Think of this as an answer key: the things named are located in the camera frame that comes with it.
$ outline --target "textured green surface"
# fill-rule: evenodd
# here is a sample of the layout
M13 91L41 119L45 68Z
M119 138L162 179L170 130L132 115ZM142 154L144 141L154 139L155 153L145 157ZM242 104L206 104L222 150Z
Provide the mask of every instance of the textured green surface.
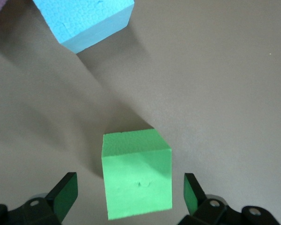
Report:
M184 176L184 200L190 215L193 215L198 209L198 199L186 176Z
M108 219L172 208L171 149L154 129L104 135Z
M77 174L54 199L53 210L60 222L66 217L78 195Z

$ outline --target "top face of green cube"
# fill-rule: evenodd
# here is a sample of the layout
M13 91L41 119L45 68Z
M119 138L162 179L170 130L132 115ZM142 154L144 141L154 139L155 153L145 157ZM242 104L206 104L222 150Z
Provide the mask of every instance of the top face of green cube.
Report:
M102 157L170 149L155 129L105 134Z

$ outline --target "black bracket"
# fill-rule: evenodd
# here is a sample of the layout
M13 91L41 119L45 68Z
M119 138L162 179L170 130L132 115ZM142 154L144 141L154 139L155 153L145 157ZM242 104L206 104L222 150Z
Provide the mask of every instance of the black bracket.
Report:
M218 199L208 199L192 173L184 177L184 199L190 214L178 225L280 225L261 207L246 206L239 213Z
M45 198L8 211L0 204L0 225L60 225L78 196L77 174L68 172Z

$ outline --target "blue cube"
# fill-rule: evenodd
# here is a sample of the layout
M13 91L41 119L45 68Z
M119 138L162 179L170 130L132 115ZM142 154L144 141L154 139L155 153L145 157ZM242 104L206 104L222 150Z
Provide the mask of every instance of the blue cube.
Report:
M59 43L74 53L128 25L134 0L33 0Z

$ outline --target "textured blue surface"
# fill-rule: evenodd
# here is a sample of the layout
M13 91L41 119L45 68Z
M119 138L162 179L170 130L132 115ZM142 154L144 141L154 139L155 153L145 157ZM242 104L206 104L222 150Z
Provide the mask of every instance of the textured blue surface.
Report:
M134 0L34 0L56 39L78 53L129 22Z

